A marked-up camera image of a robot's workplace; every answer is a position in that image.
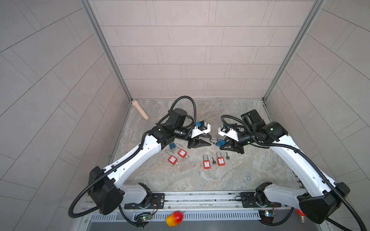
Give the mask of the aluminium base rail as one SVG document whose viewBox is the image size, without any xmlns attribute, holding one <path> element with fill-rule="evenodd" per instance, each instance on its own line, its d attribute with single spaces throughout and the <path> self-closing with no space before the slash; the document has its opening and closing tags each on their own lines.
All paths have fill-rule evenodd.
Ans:
<svg viewBox="0 0 370 231">
<path fill-rule="evenodd" d="M 153 192 L 143 202 L 133 194 L 107 215 L 98 210 L 83 217 L 77 231 L 332 231 L 327 223 L 307 217 L 280 203 L 260 207 L 254 191 Z M 169 227 L 165 220 L 176 211 L 183 221 Z"/>
</svg>

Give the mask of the red padlock with label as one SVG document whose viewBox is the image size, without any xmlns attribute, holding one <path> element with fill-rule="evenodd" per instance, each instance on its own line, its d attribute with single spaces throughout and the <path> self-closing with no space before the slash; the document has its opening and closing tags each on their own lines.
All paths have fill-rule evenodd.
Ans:
<svg viewBox="0 0 370 231">
<path fill-rule="evenodd" d="M 204 169 L 211 169 L 211 163 L 208 158 L 208 155 L 203 155 L 203 168 Z"/>
</svg>

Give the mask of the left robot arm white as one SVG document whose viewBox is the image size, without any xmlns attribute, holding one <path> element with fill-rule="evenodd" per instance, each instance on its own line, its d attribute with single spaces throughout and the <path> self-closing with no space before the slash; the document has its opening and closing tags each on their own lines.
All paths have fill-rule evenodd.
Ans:
<svg viewBox="0 0 370 231">
<path fill-rule="evenodd" d="M 193 105 L 191 123 L 185 125 L 189 117 L 187 112 L 175 105 L 183 99 L 188 99 Z M 143 133 L 140 143 L 118 161 L 104 167 L 95 167 L 90 172 L 89 183 L 71 203 L 68 209 L 70 218 L 79 218 L 98 210 L 107 215 L 124 204 L 124 198 L 129 196 L 129 190 L 123 185 L 128 177 L 149 158 L 163 150 L 175 139 L 185 140 L 188 149 L 211 146 L 204 140 L 210 138 L 211 126 L 205 121 L 197 121 L 195 101 L 189 96 L 177 98 L 168 113 L 156 123 L 155 127 Z M 88 194 L 95 207 L 87 211 L 75 213 L 74 209 L 81 198 Z"/>
</svg>

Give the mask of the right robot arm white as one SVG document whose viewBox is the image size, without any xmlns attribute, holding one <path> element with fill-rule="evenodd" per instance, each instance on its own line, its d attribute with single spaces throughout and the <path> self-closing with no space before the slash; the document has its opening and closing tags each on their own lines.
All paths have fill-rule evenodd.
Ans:
<svg viewBox="0 0 370 231">
<path fill-rule="evenodd" d="M 345 206 L 355 218 L 360 230 L 365 223 L 347 201 L 350 188 L 336 182 L 325 174 L 294 142 L 286 129 L 277 122 L 266 124 L 256 110 L 242 114 L 241 118 L 221 116 L 222 126 L 218 133 L 225 136 L 223 148 L 242 153 L 244 147 L 271 149 L 277 153 L 299 178 L 304 188 L 293 189 L 264 182 L 255 189 L 256 203 L 280 203 L 295 208 L 316 224 L 325 221 L 346 231 L 347 227 L 335 222 L 330 215 L 340 206 Z"/>
</svg>

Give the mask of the blue padlock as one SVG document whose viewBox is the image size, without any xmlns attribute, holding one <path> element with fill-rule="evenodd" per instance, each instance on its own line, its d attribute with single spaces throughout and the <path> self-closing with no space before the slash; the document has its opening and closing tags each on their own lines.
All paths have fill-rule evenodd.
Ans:
<svg viewBox="0 0 370 231">
<path fill-rule="evenodd" d="M 183 146 L 180 145 L 179 143 L 171 143 L 169 144 L 169 149 L 170 150 L 175 150 L 175 149 L 183 149 Z"/>
<path fill-rule="evenodd" d="M 226 144 L 225 140 L 217 139 L 217 138 L 210 138 L 210 142 L 216 145 L 217 147 L 222 147 Z"/>
</svg>

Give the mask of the red yellow mango toy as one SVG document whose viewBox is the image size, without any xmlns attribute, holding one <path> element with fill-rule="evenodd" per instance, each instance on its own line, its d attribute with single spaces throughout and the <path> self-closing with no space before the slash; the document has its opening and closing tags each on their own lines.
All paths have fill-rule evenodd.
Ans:
<svg viewBox="0 0 370 231">
<path fill-rule="evenodd" d="M 175 227 L 179 225 L 184 219 L 184 215 L 180 211 L 176 211 L 173 214 L 169 215 L 165 222 L 169 227 Z"/>
</svg>

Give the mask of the red light bulb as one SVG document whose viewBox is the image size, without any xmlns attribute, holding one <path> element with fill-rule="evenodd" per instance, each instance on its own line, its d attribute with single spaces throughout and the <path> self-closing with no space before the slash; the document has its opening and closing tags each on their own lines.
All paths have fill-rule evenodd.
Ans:
<svg viewBox="0 0 370 231">
<path fill-rule="evenodd" d="M 296 212 L 299 216 L 300 222 L 305 223 L 305 218 L 306 218 L 305 214 L 302 211 L 298 210 L 298 209 L 296 210 Z"/>
</svg>

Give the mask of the beige cylinder peg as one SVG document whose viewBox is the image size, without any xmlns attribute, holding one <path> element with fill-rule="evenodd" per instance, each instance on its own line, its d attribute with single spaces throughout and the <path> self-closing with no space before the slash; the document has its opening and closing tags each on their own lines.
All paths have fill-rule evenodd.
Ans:
<svg viewBox="0 0 370 231">
<path fill-rule="evenodd" d="M 132 100 L 132 106 L 137 109 L 137 111 L 140 113 L 140 115 L 146 120 L 149 121 L 149 116 L 147 113 L 143 110 L 141 105 L 137 100 Z"/>
</svg>

